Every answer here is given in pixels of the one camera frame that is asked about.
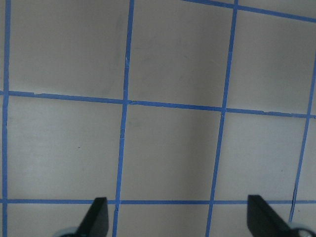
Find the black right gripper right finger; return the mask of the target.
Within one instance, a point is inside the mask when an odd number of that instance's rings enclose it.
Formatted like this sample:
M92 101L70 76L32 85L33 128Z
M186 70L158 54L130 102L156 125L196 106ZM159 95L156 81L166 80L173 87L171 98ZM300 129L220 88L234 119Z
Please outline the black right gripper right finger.
M260 195L248 195L246 223L253 237L293 237L289 225Z

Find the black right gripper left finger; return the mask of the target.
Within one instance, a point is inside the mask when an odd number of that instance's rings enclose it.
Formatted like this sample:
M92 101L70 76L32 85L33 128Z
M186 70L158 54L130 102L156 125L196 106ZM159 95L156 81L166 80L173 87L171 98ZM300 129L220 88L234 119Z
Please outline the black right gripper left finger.
M79 237L106 237L109 231L108 202L97 197L78 227Z

